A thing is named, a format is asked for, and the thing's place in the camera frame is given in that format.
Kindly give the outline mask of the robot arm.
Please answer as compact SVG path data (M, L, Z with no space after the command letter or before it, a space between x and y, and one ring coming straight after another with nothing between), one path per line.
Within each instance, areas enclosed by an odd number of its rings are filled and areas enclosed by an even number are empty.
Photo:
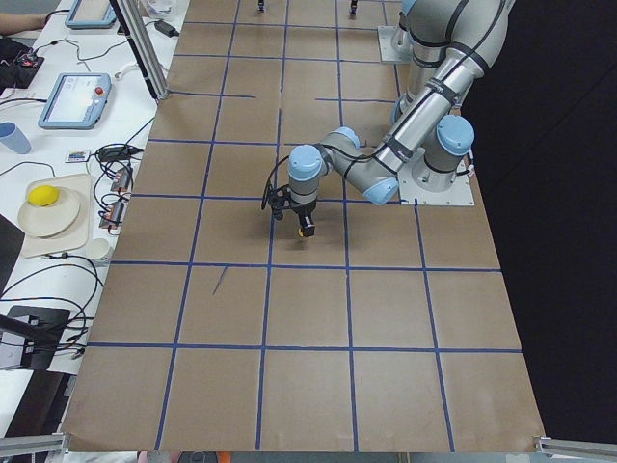
M410 54L413 48L413 41L409 33L408 14L416 0L402 0L398 13L398 25L391 39L392 48L400 54Z
M266 194L276 219L286 209L299 218L299 234L314 234L319 181L339 173L373 204L387 203L399 188L397 175L417 150L420 187L443 191L474 140L470 123L454 116L475 80L495 63L505 42L510 1L405 1L399 27L411 40L412 62L405 94L398 98L393 125L370 154L348 127L320 142L301 145L288 158L289 182Z

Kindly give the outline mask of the person forearm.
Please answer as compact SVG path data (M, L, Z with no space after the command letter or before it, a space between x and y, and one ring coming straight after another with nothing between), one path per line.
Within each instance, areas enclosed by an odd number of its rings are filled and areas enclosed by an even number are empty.
M46 14L0 13L0 34L11 36L28 31L42 30L46 22Z

